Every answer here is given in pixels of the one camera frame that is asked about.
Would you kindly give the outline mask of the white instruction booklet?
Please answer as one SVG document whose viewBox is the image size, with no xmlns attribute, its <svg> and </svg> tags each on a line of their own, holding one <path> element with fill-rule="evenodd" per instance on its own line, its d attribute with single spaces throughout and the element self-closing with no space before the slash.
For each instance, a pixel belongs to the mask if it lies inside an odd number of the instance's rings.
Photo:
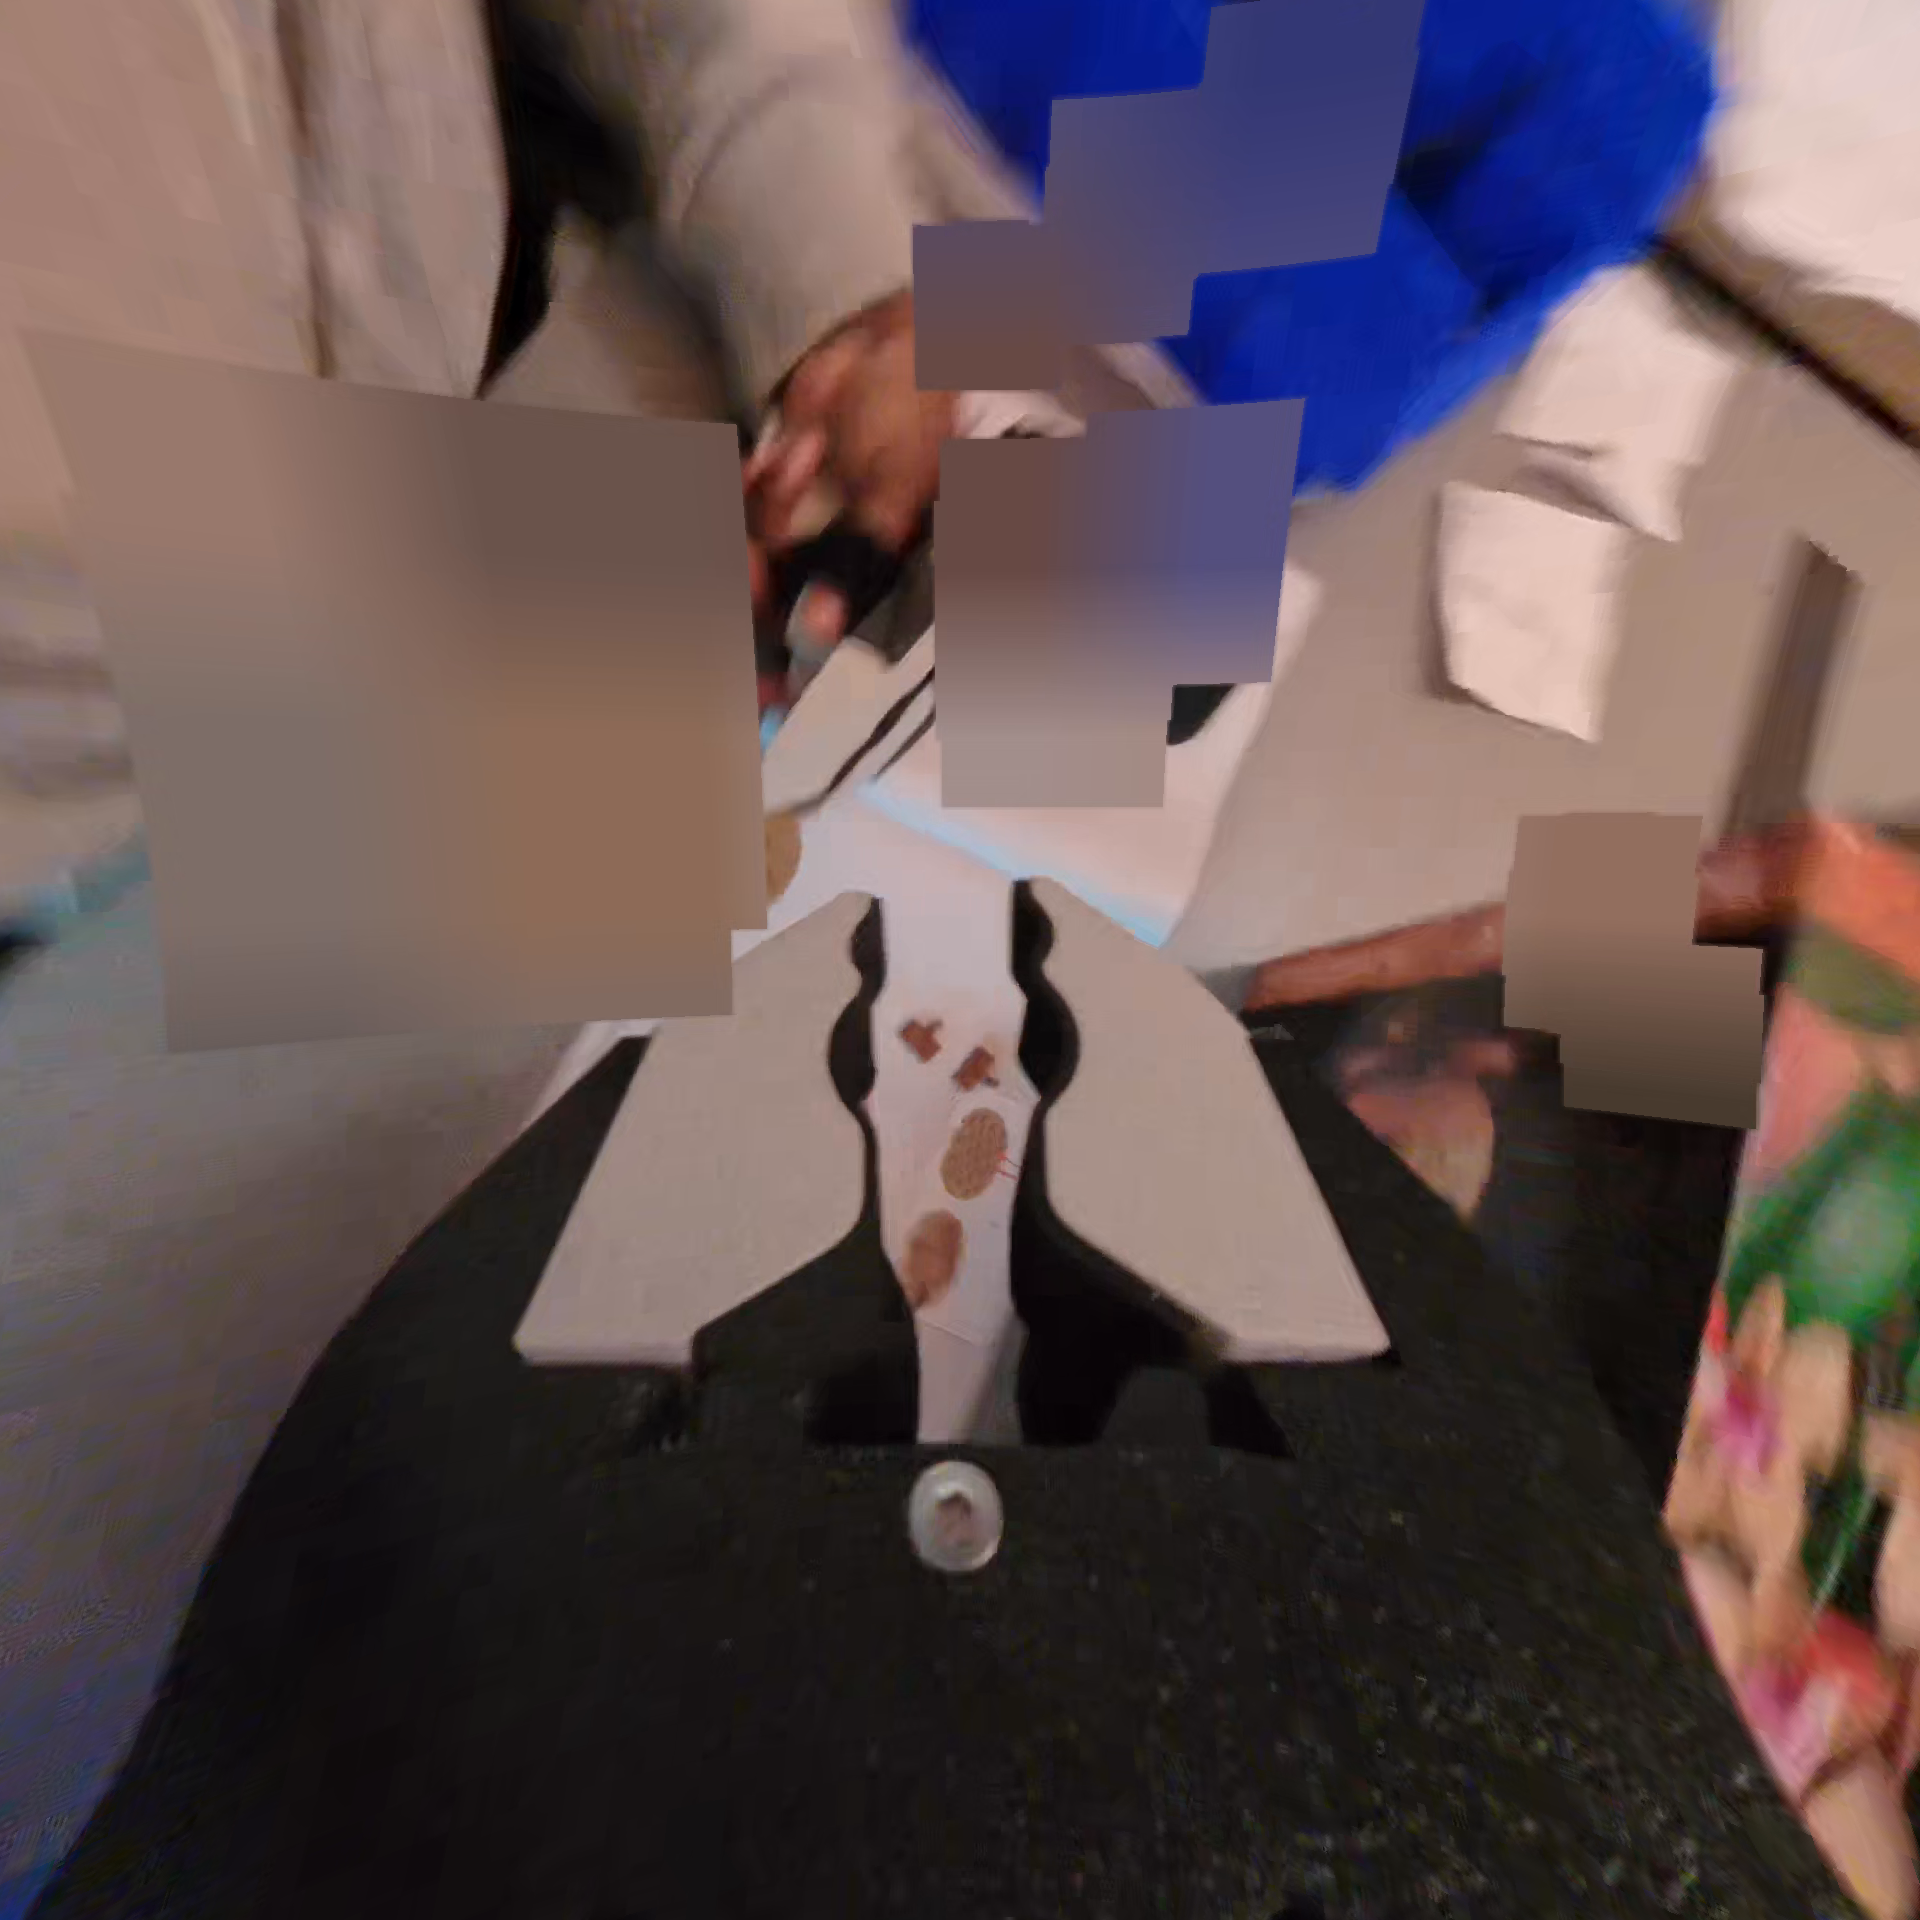
<svg viewBox="0 0 1920 1920">
<path fill-rule="evenodd" d="M 906 593 L 879 609 L 874 645 L 918 636 L 926 613 Z M 1158 809 L 979 812 L 888 819 L 864 800 L 830 800 L 798 833 L 798 877 L 770 898 L 769 935 L 843 891 L 881 904 L 885 984 L 876 1014 L 947 1022 L 947 1050 L 918 1063 L 897 1034 L 874 1041 L 876 1217 L 888 1257 L 908 1287 L 923 1355 L 923 1436 L 1014 1431 L 1010 1401 L 1017 1346 L 1006 1280 L 1006 1208 L 959 1242 L 952 1283 L 932 1291 L 912 1269 L 910 1239 L 932 1201 L 947 1129 L 987 1097 L 1011 1106 L 1010 1151 L 1025 1139 L 1033 1100 L 1015 1052 L 1023 997 L 1011 973 L 1014 884 L 1068 884 L 1121 931 L 1163 947 L 1190 907 L 1219 812 L 1272 702 L 1272 682 L 1173 690 L 1163 804 Z M 974 1045 L 995 1047 L 999 1088 L 959 1094 L 952 1072 Z"/>
</svg>

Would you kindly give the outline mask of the blue plastic bin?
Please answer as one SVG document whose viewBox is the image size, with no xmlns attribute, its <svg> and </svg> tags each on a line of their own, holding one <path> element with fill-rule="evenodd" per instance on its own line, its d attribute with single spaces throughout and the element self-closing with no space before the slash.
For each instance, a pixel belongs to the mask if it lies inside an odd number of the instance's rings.
<svg viewBox="0 0 1920 1920">
<path fill-rule="evenodd" d="M 1200 83 L 1253 4 L 904 4 L 906 42 L 1019 182 L 1068 100 Z M 1296 492 L 1364 485 L 1651 244 L 1716 101 L 1683 4 L 1421 4 L 1371 253 L 1194 279 L 1147 337 L 1205 404 L 1303 396 Z"/>
</svg>

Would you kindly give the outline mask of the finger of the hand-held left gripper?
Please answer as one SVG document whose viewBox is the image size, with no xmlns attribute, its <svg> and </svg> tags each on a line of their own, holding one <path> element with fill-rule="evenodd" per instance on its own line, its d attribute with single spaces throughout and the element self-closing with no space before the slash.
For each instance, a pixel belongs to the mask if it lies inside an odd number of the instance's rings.
<svg viewBox="0 0 1920 1920">
<path fill-rule="evenodd" d="M 813 669 L 762 751 L 762 811 L 864 800 L 888 819 L 938 819 L 935 640 L 845 637 Z"/>
</svg>

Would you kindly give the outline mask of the white paper sheet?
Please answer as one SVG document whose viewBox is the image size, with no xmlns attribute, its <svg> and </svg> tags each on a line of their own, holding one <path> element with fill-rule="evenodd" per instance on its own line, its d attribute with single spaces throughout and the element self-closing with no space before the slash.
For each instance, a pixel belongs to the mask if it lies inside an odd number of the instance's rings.
<svg viewBox="0 0 1920 1920">
<path fill-rule="evenodd" d="M 1601 737 L 1646 538 L 1527 492 L 1442 485 L 1432 611 L 1442 696 L 1584 747 Z"/>
<path fill-rule="evenodd" d="M 1595 276 L 1547 322 L 1501 434 L 1635 535 L 1678 542 L 1683 494 L 1759 346 L 1658 267 Z"/>
</svg>

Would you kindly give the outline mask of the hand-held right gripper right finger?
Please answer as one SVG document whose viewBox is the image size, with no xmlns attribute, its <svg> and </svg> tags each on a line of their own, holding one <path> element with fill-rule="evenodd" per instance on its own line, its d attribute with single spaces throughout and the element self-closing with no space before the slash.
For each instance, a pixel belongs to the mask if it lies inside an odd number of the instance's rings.
<svg viewBox="0 0 1920 1920">
<path fill-rule="evenodd" d="M 1247 1029 L 1054 878 L 1011 891 L 1034 1090 L 1010 1229 L 1019 1411 L 1113 1411 L 1142 1373 L 1253 1411 L 1253 1369 L 1390 1352 Z"/>
</svg>

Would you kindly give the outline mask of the black flower print box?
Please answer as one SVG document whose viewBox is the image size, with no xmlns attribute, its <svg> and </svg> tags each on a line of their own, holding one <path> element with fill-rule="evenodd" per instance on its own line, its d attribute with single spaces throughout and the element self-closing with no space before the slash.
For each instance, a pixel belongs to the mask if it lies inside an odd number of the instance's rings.
<svg viewBox="0 0 1920 1920">
<path fill-rule="evenodd" d="M 1546 1018 L 1501 907 L 1304 949 L 1257 1020 L 1359 1020 L 1338 1097 L 1507 1259 L 1561 1280 L 1732 1706 L 1868 1916 L 1916 1916 L 1916 821 L 1799 809 L 1701 849 L 1696 945 L 1752 988 L 1757 1084 L 1678 1034 Z"/>
</svg>

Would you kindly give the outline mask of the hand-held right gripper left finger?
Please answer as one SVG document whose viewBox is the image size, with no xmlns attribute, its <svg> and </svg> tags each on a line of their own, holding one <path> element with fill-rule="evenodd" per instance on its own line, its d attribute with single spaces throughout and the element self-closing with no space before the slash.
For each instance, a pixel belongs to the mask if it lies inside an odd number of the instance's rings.
<svg viewBox="0 0 1920 1920">
<path fill-rule="evenodd" d="M 852 1239 L 882 978 L 879 902 L 839 895 L 737 963 L 731 1013 L 653 1030 L 517 1325 L 526 1361 L 683 1367 Z"/>
</svg>

